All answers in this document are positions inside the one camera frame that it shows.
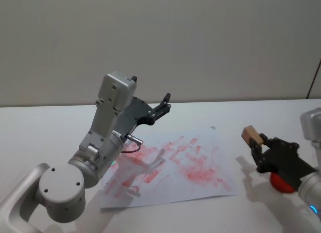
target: red object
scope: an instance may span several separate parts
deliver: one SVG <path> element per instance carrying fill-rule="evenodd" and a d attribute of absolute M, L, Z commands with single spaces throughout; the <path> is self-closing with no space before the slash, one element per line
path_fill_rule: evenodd
<path fill-rule="evenodd" d="M 295 192 L 295 189 L 293 189 L 291 185 L 287 184 L 283 179 L 281 179 L 281 177 L 276 173 L 270 174 L 270 182 L 276 190 L 282 193 L 290 194 Z"/>

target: white table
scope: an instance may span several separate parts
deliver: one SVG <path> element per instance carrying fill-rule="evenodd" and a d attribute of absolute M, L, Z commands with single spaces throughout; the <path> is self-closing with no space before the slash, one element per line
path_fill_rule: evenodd
<path fill-rule="evenodd" d="M 320 105 L 321 100 L 172 104 L 170 114 L 152 127 L 138 127 L 135 135 L 215 126 L 240 195 L 101 211 L 98 184 L 86 190 L 87 206 L 76 221 L 56 223 L 39 206 L 31 223 L 45 233 L 321 232 L 318 218 L 296 194 L 280 194 L 268 175 L 255 172 L 250 150 L 240 137 L 242 129 L 252 124 L 270 137 L 299 143 L 301 157 L 316 166 L 299 117 Z M 0 200 L 38 163 L 66 163 L 89 129 L 94 112 L 95 106 L 1 108 Z"/>

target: cable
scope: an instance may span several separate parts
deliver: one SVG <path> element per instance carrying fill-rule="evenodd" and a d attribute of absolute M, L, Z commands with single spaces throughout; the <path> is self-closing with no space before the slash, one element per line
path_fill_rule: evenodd
<path fill-rule="evenodd" d="M 310 93 L 311 93 L 313 84 L 314 84 L 314 82 L 315 82 L 316 76 L 317 76 L 317 74 L 318 74 L 318 72 L 319 72 L 319 69 L 320 69 L 320 65 L 321 65 L 321 59 L 320 59 L 319 65 L 318 65 L 318 67 L 317 67 L 317 69 L 316 69 L 316 72 L 315 72 L 315 74 L 314 74 L 314 78 L 313 78 L 313 80 L 312 80 L 312 83 L 311 83 L 309 92 L 307 93 L 306 99 L 308 99 L 309 96 L 310 96 Z"/>
<path fill-rule="evenodd" d="M 121 153 L 135 153 L 140 150 L 140 145 L 138 146 L 138 149 L 132 150 L 132 151 L 122 151 Z"/>

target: white paper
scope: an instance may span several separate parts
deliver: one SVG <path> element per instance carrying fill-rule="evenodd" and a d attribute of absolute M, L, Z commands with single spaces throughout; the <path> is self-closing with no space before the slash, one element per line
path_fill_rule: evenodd
<path fill-rule="evenodd" d="M 141 137 L 102 180 L 101 208 L 134 207 L 237 194 L 217 131 L 205 129 Z M 127 151 L 136 149 L 135 143 Z"/>

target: red paint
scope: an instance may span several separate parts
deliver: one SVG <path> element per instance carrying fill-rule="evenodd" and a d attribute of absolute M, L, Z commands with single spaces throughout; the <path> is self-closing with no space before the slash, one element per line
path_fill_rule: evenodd
<path fill-rule="evenodd" d="M 143 168 L 148 167 L 147 164 L 145 164 L 143 161 L 141 161 L 140 159 L 137 159 L 137 158 L 132 158 L 131 162 L 134 163 L 135 165 L 141 166 Z"/>
<path fill-rule="evenodd" d="M 111 181 L 111 183 L 109 184 L 109 186 L 108 186 L 105 194 L 108 194 L 108 193 L 111 191 L 111 189 L 116 185 L 116 183 L 117 183 L 117 180 L 116 180 L 116 179 L 113 179 L 113 180 Z"/>
<path fill-rule="evenodd" d="M 144 182 L 145 183 L 150 183 L 155 177 L 158 175 L 159 170 L 154 170 L 148 177 L 145 178 Z"/>
<path fill-rule="evenodd" d="M 190 140 L 190 144 L 195 144 L 196 141 L 197 141 L 197 138 L 193 138 L 193 139 Z"/>
<path fill-rule="evenodd" d="M 195 158 L 194 156 L 190 155 L 189 153 L 187 153 L 187 154 L 185 155 L 185 157 L 186 157 L 187 159 L 190 159 L 191 161 L 196 161 L 196 158 Z"/>
<path fill-rule="evenodd" d="M 211 151 L 212 157 L 215 157 L 215 156 L 216 156 L 218 150 L 219 150 L 219 147 L 218 147 L 218 146 L 214 146 L 214 147 L 212 148 L 212 151 Z"/>
<path fill-rule="evenodd" d="M 166 175 L 163 179 L 161 179 L 161 180 L 157 183 L 157 185 L 154 187 L 153 192 L 155 192 L 156 189 L 157 189 L 165 180 L 167 180 L 167 179 L 169 179 L 169 178 L 170 178 L 170 175 L 168 174 L 168 175 Z"/>
<path fill-rule="evenodd" d="M 125 151 L 132 151 L 137 149 L 137 145 L 135 143 L 131 143 L 126 149 Z M 128 157 L 135 157 L 137 159 L 144 159 L 148 156 L 150 156 L 151 154 L 157 152 L 158 149 L 156 147 L 146 147 L 145 145 L 142 145 L 140 147 L 140 150 L 138 152 L 135 153 L 131 153 L 128 155 Z"/>
<path fill-rule="evenodd" d="M 181 150 L 184 148 L 184 145 L 180 145 L 177 150 L 169 157 L 170 160 L 175 159 L 176 155 L 181 152 Z"/>
<path fill-rule="evenodd" d="M 139 187 L 138 187 L 138 185 L 135 185 L 135 186 L 133 186 L 132 188 L 133 188 L 133 191 L 134 191 L 134 192 L 137 192 L 137 193 L 139 192 Z"/>
<path fill-rule="evenodd" d="M 172 159 L 172 162 L 179 164 L 181 162 L 181 159 Z"/>
<path fill-rule="evenodd" d="M 174 145 L 172 142 L 168 142 L 166 145 L 163 146 L 163 149 L 168 149 L 168 148 L 170 148 L 172 145 Z"/>
<path fill-rule="evenodd" d="M 115 198 L 119 198 L 119 197 L 122 195 L 123 190 L 124 190 L 123 187 L 120 186 L 120 187 L 118 188 L 118 191 L 116 191 L 116 193 L 114 194 L 114 197 L 115 197 Z"/>
<path fill-rule="evenodd" d="M 180 152 L 184 152 L 187 148 L 189 147 L 189 144 L 188 145 L 183 145 Z"/>
<path fill-rule="evenodd" d="M 115 163 L 110 167 L 111 169 L 116 169 L 117 168 L 117 162 L 115 161 Z"/>
<path fill-rule="evenodd" d="M 196 154 L 198 154 L 200 152 L 200 150 L 201 150 L 201 147 L 199 145 L 196 146 Z"/>
<path fill-rule="evenodd" d="M 198 184 L 201 186 L 212 185 L 213 187 L 218 187 L 221 184 L 227 191 L 231 191 L 232 188 L 216 174 L 217 172 L 206 166 L 207 157 L 202 155 L 196 161 L 192 160 L 192 164 L 189 165 L 179 165 L 180 172 L 184 177 L 191 183 Z"/>
<path fill-rule="evenodd" d="M 130 187 L 136 177 L 137 177 L 137 174 L 135 173 L 131 175 L 127 180 L 125 180 L 121 185 Z"/>

